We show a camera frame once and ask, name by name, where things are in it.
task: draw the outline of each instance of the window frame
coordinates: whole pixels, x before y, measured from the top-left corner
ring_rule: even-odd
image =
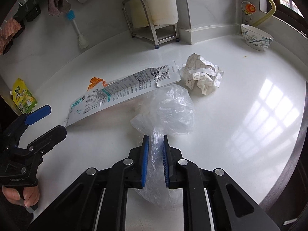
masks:
[[[306,22],[306,20],[298,13],[290,9],[289,7],[281,4],[280,0],[273,0],[273,1],[276,5],[276,12],[274,16],[290,24],[292,27],[296,28],[298,31],[308,36],[308,23]],[[267,0],[267,12],[269,12],[270,9],[271,9],[271,4]]]

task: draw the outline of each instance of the plastic bag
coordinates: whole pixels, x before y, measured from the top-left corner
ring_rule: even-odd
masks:
[[[194,107],[188,91],[179,85],[158,88],[138,98],[139,112],[130,123],[150,136],[147,180],[137,193],[154,205],[173,210],[183,206],[181,189],[166,188],[163,167],[164,134],[189,134],[194,126]]]

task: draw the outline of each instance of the bowl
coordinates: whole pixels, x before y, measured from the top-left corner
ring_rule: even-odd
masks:
[[[274,39],[263,30],[246,24],[241,25],[241,31],[247,45],[259,51],[268,48]]]

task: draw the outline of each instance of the pink cloth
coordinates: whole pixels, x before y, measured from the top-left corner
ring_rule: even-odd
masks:
[[[48,11],[51,16],[59,16],[70,11],[70,4],[66,0],[48,0]]]
[[[21,25],[13,18],[10,18],[0,31],[0,55],[5,50],[12,37],[21,29]]]

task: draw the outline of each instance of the white cutting board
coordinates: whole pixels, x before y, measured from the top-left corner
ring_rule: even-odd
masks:
[[[177,14],[176,0],[147,0],[154,25],[175,24],[179,17]],[[140,0],[129,2],[131,18],[134,28],[148,26],[147,18],[144,13]]]

